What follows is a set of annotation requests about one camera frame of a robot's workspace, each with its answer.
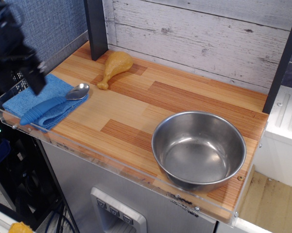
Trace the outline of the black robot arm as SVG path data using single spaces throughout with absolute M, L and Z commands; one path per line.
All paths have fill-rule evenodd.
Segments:
M 0 0 L 0 92 L 13 84 L 14 72 L 21 72 L 29 87 L 38 95 L 46 85 L 44 65 L 36 51 L 24 43 L 21 30 L 23 14 L 16 20 L 10 5 Z

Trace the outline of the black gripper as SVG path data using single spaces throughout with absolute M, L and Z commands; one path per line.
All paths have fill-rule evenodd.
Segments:
M 35 95 L 39 95 L 46 85 L 46 65 L 37 56 L 36 50 L 25 46 L 17 46 L 9 54 L 0 56 L 0 69 L 23 70 L 23 75 Z

